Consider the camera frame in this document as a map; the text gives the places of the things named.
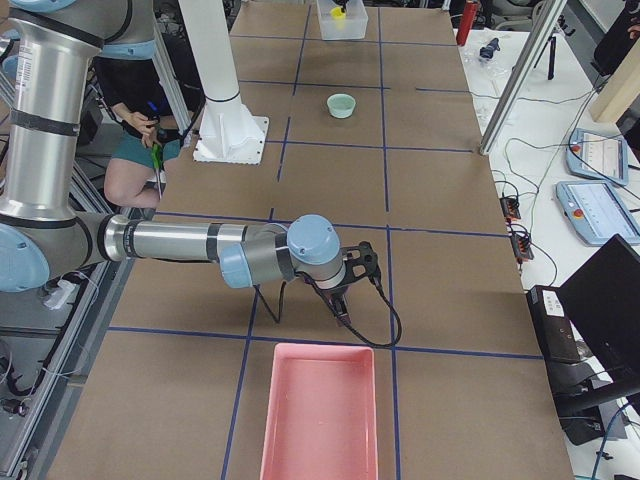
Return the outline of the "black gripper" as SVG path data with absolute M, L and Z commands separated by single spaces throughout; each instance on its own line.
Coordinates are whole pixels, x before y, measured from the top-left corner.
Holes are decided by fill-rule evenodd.
M 337 6 L 341 13 L 345 13 L 347 10 L 349 0 L 333 0 L 333 3 Z
M 346 294 L 349 289 L 350 282 L 342 280 L 335 285 L 328 281 L 321 282 L 319 284 L 321 297 L 329 305 L 334 305 L 336 312 L 336 318 L 340 323 L 350 323 L 350 315 L 347 308 Z

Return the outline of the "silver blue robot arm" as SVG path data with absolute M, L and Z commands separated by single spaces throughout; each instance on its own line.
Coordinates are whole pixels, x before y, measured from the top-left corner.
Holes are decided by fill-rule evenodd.
M 160 38 L 149 1 L 15 1 L 20 35 L 1 197 L 1 288 L 20 292 L 102 261 L 215 263 L 233 288 L 304 279 L 340 321 L 353 257 L 331 223 L 284 227 L 134 221 L 68 201 L 90 61 L 149 59 Z

